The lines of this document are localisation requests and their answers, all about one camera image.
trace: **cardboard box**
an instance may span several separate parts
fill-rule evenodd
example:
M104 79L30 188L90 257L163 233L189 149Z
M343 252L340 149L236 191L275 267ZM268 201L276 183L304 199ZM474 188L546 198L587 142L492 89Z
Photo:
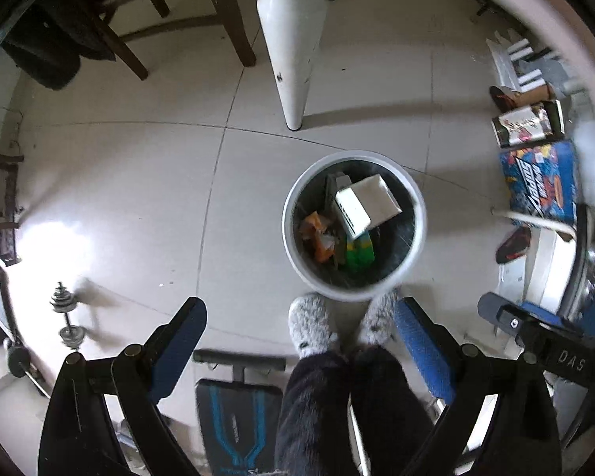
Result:
M492 119L492 126L500 148L560 141L565 136L562 105L559 100L543 101L513 109Z
M335 195L340 220L352 240L401 213L381 175L351 184Z
M502 152L500 159L512 211L575 223L575 153L570 141Z

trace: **dark fuzzy pants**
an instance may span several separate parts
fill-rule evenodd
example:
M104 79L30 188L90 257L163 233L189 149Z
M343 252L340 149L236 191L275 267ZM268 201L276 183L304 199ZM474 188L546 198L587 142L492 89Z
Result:
M350 362L327 352L299 361L287 385L275 464L290 476L353 476L351 395L372 476L400 476L432 429L401 365L371 347Z

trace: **trash can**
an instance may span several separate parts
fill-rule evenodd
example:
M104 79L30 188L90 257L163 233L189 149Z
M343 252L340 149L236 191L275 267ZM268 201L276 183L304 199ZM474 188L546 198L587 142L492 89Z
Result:
M370 231L375 261L360 273L317 263L299 234L302 220L323 209L326 176L337 172L353 182L381 175L402 209ZM423 248L427 223L419 187L400 165L375 152L351 150L328 155L300 175L284 203L282 236L293 268L313 290L337 301L359 302L403 282Z

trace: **shoe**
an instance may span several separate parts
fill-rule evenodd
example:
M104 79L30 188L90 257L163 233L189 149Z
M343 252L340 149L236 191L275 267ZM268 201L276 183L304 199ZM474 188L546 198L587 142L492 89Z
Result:
M289 334L300 359L340 351L340 336L324 298L316 293L295 299L289 308Z
M384 346L393 337L395 332L395 303L397 300L398 290L393 289L370 301L366 314L355 332L355 346Z

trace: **dark clothing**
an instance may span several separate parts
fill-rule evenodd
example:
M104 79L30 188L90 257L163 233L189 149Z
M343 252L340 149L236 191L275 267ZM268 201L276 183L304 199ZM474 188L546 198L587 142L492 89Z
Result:
M2 43L14 62L50 89L61 89L79 71L80 56L115 60L115 54L73 0L37 0Z
M351 396L372 476L399 476L432 429L401 365L384 348L346 362L333 352L299 361L282 401L275 465L290 476L349 476Z

